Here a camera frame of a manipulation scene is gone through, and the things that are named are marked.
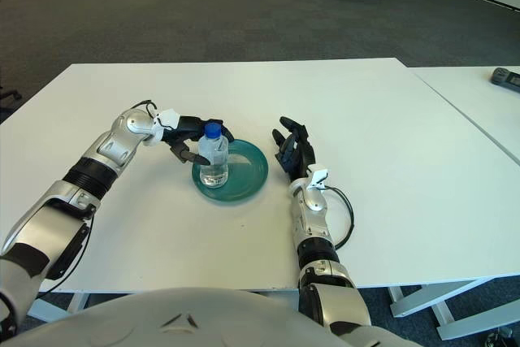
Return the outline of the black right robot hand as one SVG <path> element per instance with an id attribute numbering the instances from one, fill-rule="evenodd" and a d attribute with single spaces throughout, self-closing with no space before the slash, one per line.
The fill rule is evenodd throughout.
<path id="1" fill-rule="evenodd" d="M 306 126 L 285 116 L 281 116 L 279 122 L 289 134 L 285 137 L 277 129 L 272 130 L 273 139 L 279 148 L 275 154 L 276 160 L 291 181 L 306 178 L 309 165 L 316 163 Z"/>

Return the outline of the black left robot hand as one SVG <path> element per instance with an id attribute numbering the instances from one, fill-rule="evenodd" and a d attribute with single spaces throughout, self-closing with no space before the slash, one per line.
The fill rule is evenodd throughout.
<path id="1" fill-rule="evenodd" d="M 205 126 L 208 123 L 216 123 L 221 125 L 223 135 L 232 143 L 235 138 L 231 132 L 223 125 L 221 119 L 202 120 L 194 116 L 181 116 L 177 128 L 166 127 L 162 141 L 170 146 L 170 151 L 182 162 L 191 162 L 194 164 L 208 166 L 210 161 L 199 154 L 195 154 L 189 150 L 185 144 L 187 140 L 199 141 L 205 134 Z"/>

